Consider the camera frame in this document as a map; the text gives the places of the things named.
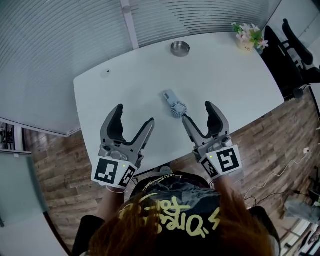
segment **wooden floor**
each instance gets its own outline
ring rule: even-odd
[[[299,164],[287,168],[281,177],[272,177],[265,188],[254,188],[247,197],[260,205],[276,222],[290,190],[305,189],[313,167],[320,165],[318,114],[309,91],[302,99],[284,103],[264,117],[233,133],[239,145],[244,177],[236,184],[244,195],[253,186],[262,186],[270,174],[280,174],[291,161],[300,161],[303,149],[310,153]],[[27,150],[33,154],[37,176],[49,206],[49,215],[62,239],[72,248],[80,220],[94,214],[104,188],[91,181],[91,164],[81,132],[63,138],[25,131]],[[175,171],[202,172],[192,154],[173,161]],[[254,199],[246,200],[249,205]]]

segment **white wall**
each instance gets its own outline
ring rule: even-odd
[[[308,48],[313,55],[313,65],[317,68],[320,66],[320,37],[313,42]],[[320,108],[320,83],[311,85],[318,108]]]
[[[299,40],[305,47],[310,47],[320,37],[320,13],[315,17],[313,22],[305,29]]]
[[[67,256],[43,214],[0,228],[2,256]]]
[[[16,151],[24,151],[22,128],[20,126],[14,126],[14,146]]]
[[[267,25],[273,29],[281,41],[285,41],[287,38],[282,31],[282,25],[283,19],[287,19],[292,31],[299,38],[318,14],[319,9],[312,0],[282,0]]]

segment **black office chair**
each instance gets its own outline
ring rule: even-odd
[[[313,182],[312,188],[309,189],[309,197],[312,200],[311,205],[313,205],[315,202],[319,201],[320,198],[320,179],[319,179],[319,169],[317,166],[314,167],[316,173],[315,173],[315,179],[309,176],[309,180]]]
[[[271,27],[265,27],[264,38],[268,40],[269,47],[263,50],[261,57],[278,84],[283,98],[288,101],[301,97],[303,92],[299,88],[304,85],[304,79],[300,70]]]
[[[318,76],[319,69],[315,67],[306,69],[306,65],[313,63],[313,56],[292,32],[286,19],[283,20],[282,29],[288,38],[284,42],[279,40],[271,27],[265,27],[264,38],[268,40],[269,47],[263,50],[261,57],[278,84],[283,98],[288,101],[302,97],[304,94],[300,89],[302,86],[320,83],[320,76]],[[300,56],[303,69],[299,69],[289,55],[288,50],[291,48],[294,48]]]

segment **red hair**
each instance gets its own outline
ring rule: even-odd
[[[91,238],[90,256],[150,256],[157,254],[159,215],[156,207],[148,218],[141,216],[141,196],[105,223]],[[216,254],[272,256],[273,247],[266,228],[246,209],[243,199],[221,191],[219,241]]]

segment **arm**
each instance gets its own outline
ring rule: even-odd
[[[109,221],[125,202],[123,189],[110,186],[108,186],[108,189],[104,192],[99,210],[96,214],[97,217],[103,219],[105,222]]]

